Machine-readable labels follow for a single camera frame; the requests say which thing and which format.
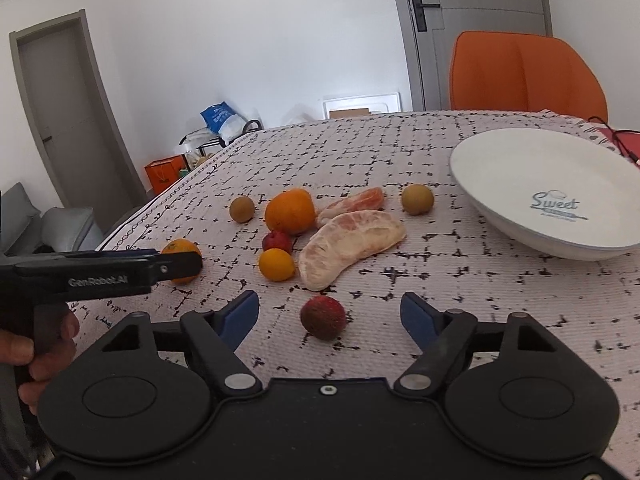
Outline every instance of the white plate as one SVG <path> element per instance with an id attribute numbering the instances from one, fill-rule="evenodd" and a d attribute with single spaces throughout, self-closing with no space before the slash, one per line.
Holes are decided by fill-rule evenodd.
<path id="1" fill-rule="evenodd" d="M 463 140 L 450 166 L 491 223 L 537 250 L 597 260 L 640 246 L 640 171 L 603 146 L 506 128 Z"/>

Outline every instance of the finger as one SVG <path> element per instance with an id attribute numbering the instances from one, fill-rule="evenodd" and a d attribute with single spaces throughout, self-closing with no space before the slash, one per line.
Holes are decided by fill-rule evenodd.
<path id="1" fill-rule="evenodd" d="M 73 341 L 59 341 L 50 352 L 37 356 L 29 365 L 29 373 L 36 381 L 45 381 L 68 367 L 76 355 Z"/>
<path id="2" fill-rule="evenodd" d="M 62 339 L 69 341 L 75 338 L 80 332 L 80 322 L 76 317 L 76 314 L 69 312 L 65 319 L 62 320 L 62 327 L 60 328 L 60 335 Z"/>
<path id="3" fill-rule="evenodd" d="M 29 407 L 36 406 L 47 384 L 49 384 L 49 381 L 21 384 L 18 388 L 18 396 L 20 397 L 20 400 Z"/>
<path id="4" fill-rule="evenodd" d="M 0 363 L 21 366 L 33 359 L 33 341 L 21 335 L 0 330 Z"/>

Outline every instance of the checkered tablecloth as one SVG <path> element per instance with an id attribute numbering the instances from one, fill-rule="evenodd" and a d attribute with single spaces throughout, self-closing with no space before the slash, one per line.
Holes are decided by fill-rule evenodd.
<path id="1" fill-rule="evenodd" d="M 606 262 L 572 262 L 539 254 L 486 224 L 453 182 L 449 154 L 465 137 L 494 128 L 546 128 L 613 149 L 579 120 L 549 112 L 429 112 L 374 115 L 286 126 L 249 134 L 177 182 L 122 225 L 106 249 L 156 248 L 186 237 L 204 271 L 187 286 L 161 283 L 148 296 L 73 304 L 79 349 L 129 312 L 175 320 L 190 310 L 219 309 L 247 289 L 260 297 L 260 318 L 238 349 L 262 379 L 385 376 L 395 380 L 419 354 L 399 319 L 406 291 L 440 310 L 458 307 L 480 320 L 526 310 L 602 375 L 620 399 L 619 426 L 606 460 L 640 476 L 640 253 Z M 433 189 L 428 216 L 407 217 L 399 195 L 408 183 Z M 299 278 L 270 283 L 257 257 L 267 234 L 262 214 L 287 187 L 307 188 L 318 206 L 382 186 L 385 208 L 407 238 L 397 248 L 349 268 L 328 289 L 350 323 L 334 343 L 306 335 L 298 312 L 313 294 Z M 238 225 L 229 203 L 248 195 L 256 217 Z M 308 241 L 300 237 L 295 250 Z"/>

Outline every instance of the screw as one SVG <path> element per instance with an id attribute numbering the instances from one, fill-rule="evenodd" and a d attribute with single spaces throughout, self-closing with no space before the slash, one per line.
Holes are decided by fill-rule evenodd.
<path id="1" fill-rule="evenodd" d="M 422 374 L 408 374 L 400 377 L 400 385 L 407 390 L 426 390 L 431 386 L 431 379 Z"/>
<path id="2" fill-rule="evenodd" d="M 248 390 L 255 384 L 255 377 L 249 374 L 233 374 L 225 379 L 225 384 L 232 390 Z"/>
<path id="3" fill-rule="evenodd" d="M 338 393 L 338 388 L 328 384 L 327 386 L 322 386 L 320 388 L 320 393 L 323 395 L 335 395 L 336 393 Z"/>

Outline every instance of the orange chair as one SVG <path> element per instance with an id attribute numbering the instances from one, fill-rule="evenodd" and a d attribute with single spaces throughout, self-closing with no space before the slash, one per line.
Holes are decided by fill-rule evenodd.
<path id="1" fill-rule="evenodd" d="M 604 92 L 580 55 L 556 38 L 468 31 L 453 49 L 453 110 L 539 112 L 607 120 Z"/>

